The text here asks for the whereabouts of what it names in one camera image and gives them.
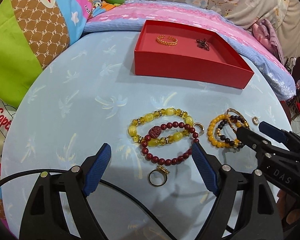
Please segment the person left hand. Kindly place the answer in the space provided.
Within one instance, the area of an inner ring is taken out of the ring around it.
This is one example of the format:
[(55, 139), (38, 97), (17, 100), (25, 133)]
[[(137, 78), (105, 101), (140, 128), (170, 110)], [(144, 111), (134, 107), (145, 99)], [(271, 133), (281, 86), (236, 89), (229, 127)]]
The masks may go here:
[(294, 198), (283, 190), (279, 190), (277, 197), (276, 206), (281, 219), (285, 219), (289, 225), (297, 223), (300, 231), (300, 202), (296, 201), (294, 204), (289, 204), (288, 202), (294, 200)]

